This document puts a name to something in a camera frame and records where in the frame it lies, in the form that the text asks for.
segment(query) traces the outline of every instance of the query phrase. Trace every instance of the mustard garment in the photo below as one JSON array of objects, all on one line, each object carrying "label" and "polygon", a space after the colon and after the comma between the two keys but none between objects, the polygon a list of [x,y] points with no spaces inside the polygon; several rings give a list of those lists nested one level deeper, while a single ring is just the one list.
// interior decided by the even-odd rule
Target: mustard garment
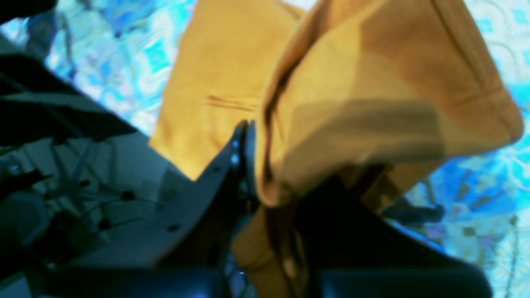
[{"label": "mustard garment", "polygon": [[304,294],[291,218],[329,176],[351,187],[387,165],[361,195],[380,211],[444,159],[523,132],[461,0],[320,0],[303,15],[274,0],[200,0],[151,145],[195,179],[254,117],[263,205],[233,251],[261,298]]}]

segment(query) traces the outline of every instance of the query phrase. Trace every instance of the yellow fabric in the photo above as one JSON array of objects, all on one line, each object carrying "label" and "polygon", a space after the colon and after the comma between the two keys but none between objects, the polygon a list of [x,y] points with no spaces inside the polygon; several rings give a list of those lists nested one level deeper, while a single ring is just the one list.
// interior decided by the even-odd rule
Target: yellow fabric
[{"label": "yellow fabric", "polygon": [[387,165],[362,197],[378,211],[444,159],[523,131],[461,0],[320,0],[305,14],[274,0],[200,0],[151,145],[195,179],[253,117],[263,206],[233,250],[262,298],[303,295],[290,219],[324,179],[349,187]]}]

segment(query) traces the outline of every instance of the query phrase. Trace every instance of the floral pattern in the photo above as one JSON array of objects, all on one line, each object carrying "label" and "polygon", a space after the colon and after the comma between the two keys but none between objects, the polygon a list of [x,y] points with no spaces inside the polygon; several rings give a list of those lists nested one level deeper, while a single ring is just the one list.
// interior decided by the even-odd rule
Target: floral pattern
[{"label": "floral pattern", "polygon": [[[310,8],[315,0],[288,0]],[[408,194],[446,217],[404,233],[482,266],[495,297],[530,298],[530,0],[465,0],[526,122],[496,152],[449,161]],[[0,33],[150,135],[197,0],[60,0]]]}]

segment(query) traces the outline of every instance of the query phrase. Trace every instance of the patterned bedsheet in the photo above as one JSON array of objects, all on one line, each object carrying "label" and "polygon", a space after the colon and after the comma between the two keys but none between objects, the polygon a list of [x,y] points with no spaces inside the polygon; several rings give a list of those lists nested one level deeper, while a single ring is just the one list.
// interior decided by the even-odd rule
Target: patterned bedsheet
[{"label": "patterned bedsheet", "polygon": [[[308,8],[314,0],[290,2]],[[150,135],[195,3],[60,0],[54,11],[13,20],[0,32]],[[415,187],[413,204],[442,204],[450,212],[439,224],[404,232],[481,265],[496,298],[530,298],[530,0],[466,3],[527,131],[513,146],[452,160]]]}]

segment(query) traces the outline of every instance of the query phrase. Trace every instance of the yellow cloth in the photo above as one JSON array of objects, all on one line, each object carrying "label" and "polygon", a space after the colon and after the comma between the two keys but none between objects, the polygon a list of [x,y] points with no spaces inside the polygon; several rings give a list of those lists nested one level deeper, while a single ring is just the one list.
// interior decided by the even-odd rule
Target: yellow cloth
[{"label": "yellow cloth", "polygon": [[303,294],[290,219],[324,179],[350,187],[387,165],[362,197],[378,211],[444,159],[523,131],[461,0],[320,0],[303,15],[274,0],[200,0],[164,99],[151,145],[191,179],[256,117],[263,206],[233,250],[262,298]]}]

